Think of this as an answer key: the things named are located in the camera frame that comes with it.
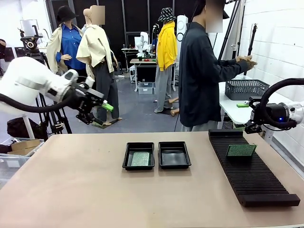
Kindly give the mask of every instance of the cardboard box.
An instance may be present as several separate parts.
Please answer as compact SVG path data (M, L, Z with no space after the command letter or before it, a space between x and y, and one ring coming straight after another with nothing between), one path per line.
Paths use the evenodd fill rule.
M27 155L29 152L31 152L35 148L36 148L36 146L30 147L30 148L26 148L26 149L17 150L17 151L8 152L8 154L25 156L25 155Z
M32 148L40 145L39 139L28 140L23 142L14 143L11 145L12 152L19 151L27 148Z

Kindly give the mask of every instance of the desk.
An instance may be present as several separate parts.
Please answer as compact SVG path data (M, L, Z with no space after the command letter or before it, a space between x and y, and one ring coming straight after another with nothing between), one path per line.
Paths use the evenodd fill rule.
M152 65L152 66L155 66L156 67L156 62L153 61L154 58L151 58L149 59L150 61L144 61L145 58L142 59L142 61L140 61L139 59L135 58L135 59L132 59L130 61L131 64L134 64L135 66L135 90L134 92L137 92L138 90L138 85L137 85L137 67L145 67L143 65ZM175 72L173 72L173 85L172 85L172 88L173 88L173 91L176 91L176 88L175 88Z
M221 106L221 117L222 122L219 123L218 128L221 129L223 126L223 120L225 112L230 117L230 119L236 124L245 124L250 120L252 108L238 108L238 103L243 103L245 101L232 101L225 95L225 86L226 82L219 83L219 104ZM281 103L281 102L291 102L288 98L280 95L278 93L274 93L269 98L269 103ZM272 141L273 131L266 129L265 140L270 143Z
M136 55L138 53L138 50L136 50L135 48L122 48L122 51L123 51L124 57L125 57L126 72L128 72L129 66L128 66L127 56Z
M304 180L260 136L245 134L245 138L257 144L256 152L276 177L302 200L298 207L242 207L207 132L61 134L51 136L0 191L0 227L303 225ZM186 142L192 162L188 170L158 169L158 142L164 140ZM154 142L152 171L122 168L127 142Z

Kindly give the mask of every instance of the black pants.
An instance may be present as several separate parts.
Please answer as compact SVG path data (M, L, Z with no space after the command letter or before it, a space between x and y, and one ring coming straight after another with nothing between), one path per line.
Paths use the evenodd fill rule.
M114 107L111 112L112 118L117 119L119 117L119 104L118 104L118 89L114 72L109 73L108 64L99 63L93 68L95 75L97 91L104 94L104 99L108 101L108 104ZM106 121L106 110L101 106L97 107L97 118L105 122Z
M81 70L72 69L72 70L77 71L77 73L79 75L79 78L77 79L77 83L86 81L86 77L87 77L86 69L81 69Z

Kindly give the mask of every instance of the green object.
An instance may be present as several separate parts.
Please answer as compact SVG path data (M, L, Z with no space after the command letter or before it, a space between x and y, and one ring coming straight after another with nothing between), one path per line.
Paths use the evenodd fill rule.
M257 145L229 145L227 157L251 157Z
M105 103L103 103L102 107L110 112L112 112L114 109L113 106L111 106L109 104L105 104Z
M135 152L133 154L131 166L148 166L150 153L148 152Z
M238 103L237 107L238 108L249 108L249 104Z

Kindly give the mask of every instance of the yellow hoodie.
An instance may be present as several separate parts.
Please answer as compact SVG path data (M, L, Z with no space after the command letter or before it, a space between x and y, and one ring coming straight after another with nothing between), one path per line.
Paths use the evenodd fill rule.
M174 64L177 56L177 42L174 27L174 21L165 24L158 36L157 60L161 71L164 71Z

